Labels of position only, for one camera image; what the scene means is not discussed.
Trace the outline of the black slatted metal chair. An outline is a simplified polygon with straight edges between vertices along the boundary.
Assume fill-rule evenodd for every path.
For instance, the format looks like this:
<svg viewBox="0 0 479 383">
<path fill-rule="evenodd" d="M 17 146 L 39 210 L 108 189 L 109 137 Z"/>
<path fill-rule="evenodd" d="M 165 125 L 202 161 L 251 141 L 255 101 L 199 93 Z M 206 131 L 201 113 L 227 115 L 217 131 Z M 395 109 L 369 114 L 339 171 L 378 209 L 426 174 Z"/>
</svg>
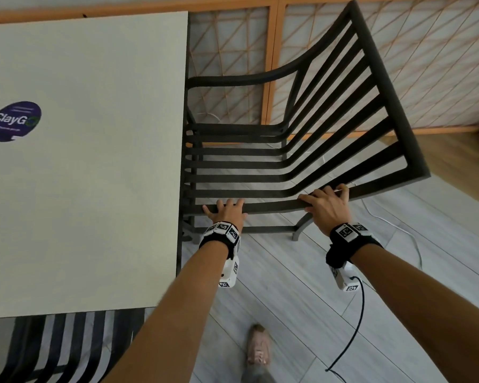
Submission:
<svg viewBox="0 0 479 383">
<path fill-rule="evenodd" d="M 16 317 L 0 383 L 102 383 L 145 316 L 136 308 Z"/>
<path fill-rule="evenodd" d="M 198 123 L 185 102 L 180 229 L 197 243 L 199 201 L 239 199 L 243 211 L 302 211 L 307 189 L 350 186 L 364 199 L 427 179 L 430 171 L 358 2 L 352 0 L 313 46 L 271 71 L 193 76 L 185 92 L 232 90 L 292 79 L 275 124 Z"/>
</svg>

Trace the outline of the person's grey trouser leg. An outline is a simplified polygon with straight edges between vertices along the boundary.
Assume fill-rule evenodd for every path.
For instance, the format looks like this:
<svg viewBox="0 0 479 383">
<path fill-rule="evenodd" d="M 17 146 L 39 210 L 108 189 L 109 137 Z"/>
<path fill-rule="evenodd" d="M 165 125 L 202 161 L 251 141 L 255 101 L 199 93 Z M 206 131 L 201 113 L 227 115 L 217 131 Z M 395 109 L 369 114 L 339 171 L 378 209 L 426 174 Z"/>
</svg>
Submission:
<svg viewBox="0 0 479 383">
<path fill-rule="evenodd" d="M 277 383 L 270 373 L 269 365 L 248 364 L 242 374 L 241 383 Z"/>
</svg>

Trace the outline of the purple round sticker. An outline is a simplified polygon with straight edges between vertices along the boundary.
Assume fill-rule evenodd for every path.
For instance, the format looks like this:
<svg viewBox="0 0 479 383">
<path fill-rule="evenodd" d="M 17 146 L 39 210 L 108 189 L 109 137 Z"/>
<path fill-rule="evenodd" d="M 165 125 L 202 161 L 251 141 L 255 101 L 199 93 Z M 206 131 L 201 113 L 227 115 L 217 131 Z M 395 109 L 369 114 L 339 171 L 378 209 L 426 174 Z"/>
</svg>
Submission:
<svg viewBox="0 0 479 383">
<path fill-rule="evenodd" d="M 34 102 L 11 103 L 0 110 L 0 142 L 24 137 L 38 125 L 42 116 L 40 106 Z"/>
</svg>

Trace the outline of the narrow wooden lattice screen panel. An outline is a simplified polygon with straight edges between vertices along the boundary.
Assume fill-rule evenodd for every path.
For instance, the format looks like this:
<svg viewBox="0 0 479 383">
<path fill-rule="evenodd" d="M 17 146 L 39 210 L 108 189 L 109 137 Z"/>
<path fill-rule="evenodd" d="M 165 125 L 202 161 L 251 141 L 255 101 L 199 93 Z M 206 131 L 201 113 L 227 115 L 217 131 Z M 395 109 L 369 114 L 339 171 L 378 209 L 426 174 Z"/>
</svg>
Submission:
<svg viewBox="0 0 479 383">
<path fill-rule="evenodd" d="M 189 14 L 188 76 L 245 76 L 273 68 L 278 0 Z M 266 123 L 270 84 L 197 87 L 188 92 L 197 122 Z"/>
</svg>

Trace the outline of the pink shoe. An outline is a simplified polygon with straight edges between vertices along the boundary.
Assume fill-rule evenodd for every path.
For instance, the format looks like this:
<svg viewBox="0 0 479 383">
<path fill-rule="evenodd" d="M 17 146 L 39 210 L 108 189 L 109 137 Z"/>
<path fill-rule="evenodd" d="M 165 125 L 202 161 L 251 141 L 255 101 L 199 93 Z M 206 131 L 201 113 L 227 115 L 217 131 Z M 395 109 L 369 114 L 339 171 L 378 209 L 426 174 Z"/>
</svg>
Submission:
<svg viewBox="0 0 479 383">
<path fill-rule="evenodd" d="M 247 366 L 269 367 L 271 359 L 270 334 L 261 324 L 254 324 L 247 342 Z"/>
</svg>

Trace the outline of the wide wooden lattice screen panel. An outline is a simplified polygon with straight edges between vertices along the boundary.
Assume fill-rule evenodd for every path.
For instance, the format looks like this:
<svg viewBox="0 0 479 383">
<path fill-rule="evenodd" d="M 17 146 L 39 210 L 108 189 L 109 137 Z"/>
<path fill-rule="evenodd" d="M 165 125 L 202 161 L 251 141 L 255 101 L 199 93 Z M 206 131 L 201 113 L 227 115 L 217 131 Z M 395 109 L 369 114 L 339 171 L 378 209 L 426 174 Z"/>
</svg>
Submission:
<svg viewBox="0 0 479 383">
<path fill-rule="evenodd" d="M 316 44 L 348 1 L 280 1 L 272 67 Z M 412 128 L 479 124 L 479 0 L 358 5 Z"/>
</svg>

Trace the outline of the person's right hand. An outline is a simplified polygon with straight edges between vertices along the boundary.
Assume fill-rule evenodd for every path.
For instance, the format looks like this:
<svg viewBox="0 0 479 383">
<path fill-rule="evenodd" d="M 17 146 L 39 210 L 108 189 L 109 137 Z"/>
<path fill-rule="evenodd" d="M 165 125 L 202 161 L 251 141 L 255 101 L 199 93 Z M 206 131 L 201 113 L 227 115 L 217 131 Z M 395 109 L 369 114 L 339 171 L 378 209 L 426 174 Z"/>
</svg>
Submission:
<svg viewBox="0 0 479 383">
<path fill-rule="evenodd" d="M 336 189 L 341 192 L 339 195 L 331 186 L 325 186 L 323 190 L 315 189 L 311 194 L 320 198 L 320 205 L 305 208 L 305 211 L 312 215 L 315 225 L 327 237 L 335 227 L 353 221 L 348 205 L 349 188 L 340 184 Z"/>
</svg>

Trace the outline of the person's right forearm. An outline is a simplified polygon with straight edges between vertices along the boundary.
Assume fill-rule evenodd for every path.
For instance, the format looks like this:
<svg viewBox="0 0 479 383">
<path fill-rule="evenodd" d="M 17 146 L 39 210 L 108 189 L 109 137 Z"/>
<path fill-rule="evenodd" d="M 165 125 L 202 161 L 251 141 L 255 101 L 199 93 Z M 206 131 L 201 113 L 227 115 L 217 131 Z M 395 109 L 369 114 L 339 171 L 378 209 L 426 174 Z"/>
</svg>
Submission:
<svg viewBox="0 0 479 383">
<path fill-rule="evenodd" d="M 449 383 L 479 383 L 478 307 L 378 245 L 351 262 Z"/>
</svg>

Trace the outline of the person's left hand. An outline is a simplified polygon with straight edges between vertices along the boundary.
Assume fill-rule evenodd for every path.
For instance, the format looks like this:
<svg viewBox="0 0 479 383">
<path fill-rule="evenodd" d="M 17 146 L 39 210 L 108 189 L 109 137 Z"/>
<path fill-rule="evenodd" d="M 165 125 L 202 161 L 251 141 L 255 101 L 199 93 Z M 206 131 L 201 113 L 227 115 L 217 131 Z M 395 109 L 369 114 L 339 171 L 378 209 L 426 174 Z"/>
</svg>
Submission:
<svg viewBox="0 0 479 383">
<path fill-rule="evenodd" d="M 244 202 L 244 199 L 238 199 L 236 203 L 234 203 L 233 199 L 228 199 L 224 204 L 221 199 L 217 200 L 217 219 L 212 220 L 212 223 L 229 222 L 235 225 L 241 234 L 247 217 L 247 213 L 243 213 Z"/>
</svg>

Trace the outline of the person's left forearm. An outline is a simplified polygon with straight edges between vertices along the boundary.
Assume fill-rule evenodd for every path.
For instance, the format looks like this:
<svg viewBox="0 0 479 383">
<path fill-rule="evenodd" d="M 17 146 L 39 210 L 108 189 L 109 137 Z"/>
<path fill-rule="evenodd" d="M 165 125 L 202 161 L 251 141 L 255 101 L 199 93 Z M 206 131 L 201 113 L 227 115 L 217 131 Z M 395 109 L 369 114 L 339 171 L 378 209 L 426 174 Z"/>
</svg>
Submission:
<svg viewBox="0 0 479 383">
<path fill-rule="evenodd" d="M 228 254 L 215 240 L 194 253 L 102 383 L 189 383 Z"/>
</svg>

